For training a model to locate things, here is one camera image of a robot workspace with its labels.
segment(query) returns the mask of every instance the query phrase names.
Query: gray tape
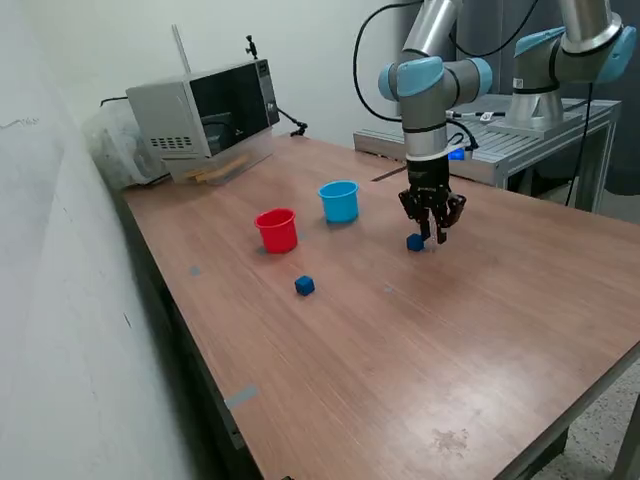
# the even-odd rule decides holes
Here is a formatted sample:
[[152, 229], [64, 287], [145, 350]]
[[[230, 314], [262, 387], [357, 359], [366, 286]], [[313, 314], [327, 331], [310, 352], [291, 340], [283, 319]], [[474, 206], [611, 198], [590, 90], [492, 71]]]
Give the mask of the gray tape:
[[231, 410], [232, 408], [235, 408], [238, 405], [243, 404], [244, 402], [246, 402], [247, 400], [255, 397], [256, 395], [258, 395], [258, 389], [256, 388], [256, 386], [255, 385], [249, 385], [244, 390], [242, 390], [242, 391], [236, 393], [235, 395], [227, 398], [224, 401], [224, 403], [227, 406], [227, 408], [229, 410]]

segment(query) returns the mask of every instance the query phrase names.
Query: blue cube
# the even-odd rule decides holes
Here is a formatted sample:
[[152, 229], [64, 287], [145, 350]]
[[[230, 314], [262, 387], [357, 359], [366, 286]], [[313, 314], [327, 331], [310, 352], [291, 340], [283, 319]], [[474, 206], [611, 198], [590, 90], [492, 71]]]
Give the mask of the blue cube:
[[449, 160], [464, 160], [464, 148], [449, 153]]
[[315, 289], [316, 286], [313, 284], [313, 279], [311, 277], [303, 275], [298, 280], [296, 280], [296, 292], [298, 292], [300, 295], [306, 297]]
[[407, 248], [412, 252], [420, 252], [424, 250], [424, 241], [419, 233], [412, 233], [407, 237]]

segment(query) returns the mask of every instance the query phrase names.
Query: table leg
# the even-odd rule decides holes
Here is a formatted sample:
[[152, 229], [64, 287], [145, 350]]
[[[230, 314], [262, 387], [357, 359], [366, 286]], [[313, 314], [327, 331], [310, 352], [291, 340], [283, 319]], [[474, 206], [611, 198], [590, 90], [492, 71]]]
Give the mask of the table leg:
[[640, 397], [636, 402], [610, 480], [640, 478]]
[[493, 185], [501, 190], [509, 189], [509, 176], [503, 175], [502, 172], [496, 172], [495, 183]]
[[517, 480], [531, 480], [534, 478], [544, 467], [549, 465], [558, 455], [564, 453], [567, 447], [567, 440], [569, 439], [569, 429], [565, 430], [560, 436], [549, 445], [544, 452], [531, 464]]
[[535, 167], [528, 167], [524, 171], [524, 176], [522, 177], [522, 182], [518, 187], [518, 193], [522, 195], [527, 195], [531, 197], [531, 192], [533, 190], [533, 170]]
[[616, 124], [610, 123], [587, 138], [576, 192], [575, 206], [580, 210], [597, 212], [600, 207], [615, 133]]

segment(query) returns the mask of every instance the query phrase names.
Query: blue cup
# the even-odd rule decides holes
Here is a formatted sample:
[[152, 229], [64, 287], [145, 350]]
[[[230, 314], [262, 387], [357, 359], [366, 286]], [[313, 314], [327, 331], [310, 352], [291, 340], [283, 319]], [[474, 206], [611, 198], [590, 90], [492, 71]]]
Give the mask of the blue cup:
[[358, 184], [349, 180], [327, 183], [318, 190], [327, 222], [348, 223], [358, 217]]

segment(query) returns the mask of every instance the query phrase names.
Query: white wall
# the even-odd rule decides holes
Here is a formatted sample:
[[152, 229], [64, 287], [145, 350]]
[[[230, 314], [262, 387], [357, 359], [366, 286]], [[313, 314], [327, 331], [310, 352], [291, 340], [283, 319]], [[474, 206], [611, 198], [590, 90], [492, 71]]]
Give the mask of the white wall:
[[[351, 79], [363, 20], [388, 0], [22, 0], [78, 122], [106, 97], [182, 73], [171, 33], [180, 26], [192, 70], [244, 61], [245, 36], [268, 58], [278, 103], [310, 124], [309, 136], [347, 146], [370, 124]], [[377, 91], [380, 69], [400, 48], [397, 11], [371, 23], [361, 51], [370, 103], [394, 106]], [[278, 132], [292, 130], [286, 120]]]
[[161, 312], [14, 0], [0, 70], [0, 478], [196, 478]]

